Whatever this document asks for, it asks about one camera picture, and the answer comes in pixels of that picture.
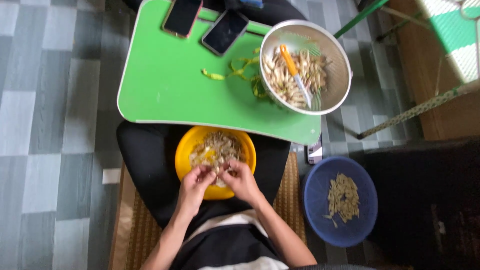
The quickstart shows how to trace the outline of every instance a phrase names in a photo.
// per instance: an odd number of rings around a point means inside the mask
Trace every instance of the wooden cabinet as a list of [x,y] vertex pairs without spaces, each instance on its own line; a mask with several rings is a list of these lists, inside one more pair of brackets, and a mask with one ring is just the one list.
[[[388,5],[405,14],[418,11],[415,0],[390,0]],[[409,23],[396,33],[407,86],[417,104],[435,94],[440,57],[445,55],[434,32]],[[443,93],[460,85],[444,58],[439,81]],[[480,92],[458,97],[420,115],[426,140],[480,135]]]

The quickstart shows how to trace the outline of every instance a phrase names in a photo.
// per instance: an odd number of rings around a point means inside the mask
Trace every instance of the metal colander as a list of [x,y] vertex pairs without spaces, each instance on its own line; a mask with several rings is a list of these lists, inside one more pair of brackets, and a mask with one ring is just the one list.
[[307,49],[311,55],[324,55],[328,65],[324,67],[327,73],[326,87],[312,96],[310,108],[296,108],[281,99],[265,80],[262,57],[260,57],[260,73],[262,85],[273,101],[282,107],[287,107],[299,113],[322,115],[338,108],[347,97],[351,83],[351,69],[347,55],[339,42],[320,26],[303,20],[281,22],[265,35],[260,47],[260,55],[273,57],[274,50],[285,44],[289,51],[298,52]]

